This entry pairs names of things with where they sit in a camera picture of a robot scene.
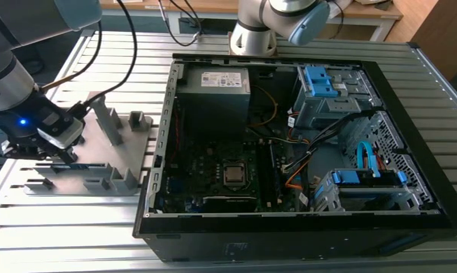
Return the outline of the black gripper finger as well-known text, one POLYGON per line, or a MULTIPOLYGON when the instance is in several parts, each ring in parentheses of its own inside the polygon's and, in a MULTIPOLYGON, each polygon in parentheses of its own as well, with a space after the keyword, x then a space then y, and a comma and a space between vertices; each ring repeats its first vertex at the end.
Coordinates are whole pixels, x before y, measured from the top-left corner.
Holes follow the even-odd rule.
POLYGON ((5 140, 1 143, 1 153, 8 159, 45 160, 56 156, 60 149, 43 139, 24 139, 24 142, 5 140))
POLYGON ((68 148, 65 150, 60 150, 59 159, 61 160, 61 162, 64 164, 73 164, 76 162, 77 158, 79 157, 76 156, 72 148, 68 148))

